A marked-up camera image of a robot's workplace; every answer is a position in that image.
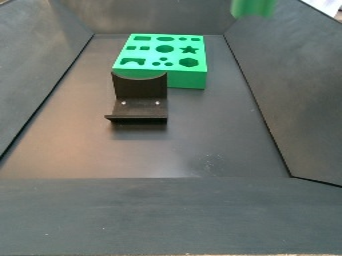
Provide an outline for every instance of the green shape sorter block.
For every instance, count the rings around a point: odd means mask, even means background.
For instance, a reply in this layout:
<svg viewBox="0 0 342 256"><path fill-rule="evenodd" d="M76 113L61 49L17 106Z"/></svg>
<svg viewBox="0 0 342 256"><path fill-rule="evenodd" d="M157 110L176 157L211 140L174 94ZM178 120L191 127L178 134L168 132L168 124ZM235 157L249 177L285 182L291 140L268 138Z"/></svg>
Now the green shape sorter block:
<svg viewBox="0 0 342 256"><path fill-rule="evenodd" d="M207 61L203 36L130 34L112 71L129 78L166 72L168 87L205 88Z"/></svg>

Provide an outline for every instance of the hexagonal hole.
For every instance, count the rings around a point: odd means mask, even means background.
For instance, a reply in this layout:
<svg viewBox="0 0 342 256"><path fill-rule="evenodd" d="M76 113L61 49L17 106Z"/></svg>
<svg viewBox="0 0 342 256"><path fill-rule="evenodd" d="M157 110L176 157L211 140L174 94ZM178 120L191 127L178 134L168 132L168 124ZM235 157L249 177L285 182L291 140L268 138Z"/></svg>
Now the hexagonal hole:
<svg viewBox="0 0 342 256"><path fill-rule="evenodd" d="M184 59L178 60L178 65L181 65L186 68L192 68L199 65L199 62L197 62L197 60L195 60L192 58L184 58Z"/></svg>

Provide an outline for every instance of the black holder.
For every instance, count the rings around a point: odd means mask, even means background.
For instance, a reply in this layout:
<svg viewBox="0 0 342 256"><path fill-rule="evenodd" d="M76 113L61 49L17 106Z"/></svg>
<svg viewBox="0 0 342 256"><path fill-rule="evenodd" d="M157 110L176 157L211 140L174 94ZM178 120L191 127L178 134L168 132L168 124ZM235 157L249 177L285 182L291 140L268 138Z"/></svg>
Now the black holder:
<svg viewBox="0 0 342 256"><path fill-rule="evenodd" d="M110 115L114 121L166 121L166 73L157 77L134 79L112 72L116 101Z"/></svg>

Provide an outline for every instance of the star-shaped hole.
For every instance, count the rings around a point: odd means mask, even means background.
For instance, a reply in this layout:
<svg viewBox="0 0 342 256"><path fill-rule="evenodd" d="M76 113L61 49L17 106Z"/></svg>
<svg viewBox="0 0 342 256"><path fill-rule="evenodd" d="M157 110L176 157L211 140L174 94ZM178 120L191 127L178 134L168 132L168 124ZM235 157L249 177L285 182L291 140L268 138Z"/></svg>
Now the star-shaped hole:
<svg viewBox="0 0 342 256"><path fill-rule="evenodd" d="M197 50L197 48L193 48L191 46L186 46L186 47L180 48L180 49L182 50L182 53L193 53L193 54L196 54L196 50Z"/></svg>

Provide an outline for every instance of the green block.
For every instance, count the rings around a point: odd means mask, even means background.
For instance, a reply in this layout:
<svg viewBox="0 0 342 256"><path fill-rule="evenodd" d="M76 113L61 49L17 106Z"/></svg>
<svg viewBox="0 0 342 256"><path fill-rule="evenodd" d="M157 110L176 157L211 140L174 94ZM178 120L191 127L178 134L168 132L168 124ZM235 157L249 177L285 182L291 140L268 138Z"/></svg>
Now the green block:
<svg viewBox="0 0 342 256"><path fill-rule="evenodd" d="M168 87L205 88L207 60L203 36L130 34L112 71L130 78L166 72Z"/></svg>
<svg viewBox="0 0 342 256"><path fill-rule="evenodd" d="M237 19L245 15L269 17L276 0L232 0L231 14Z"/></svg>

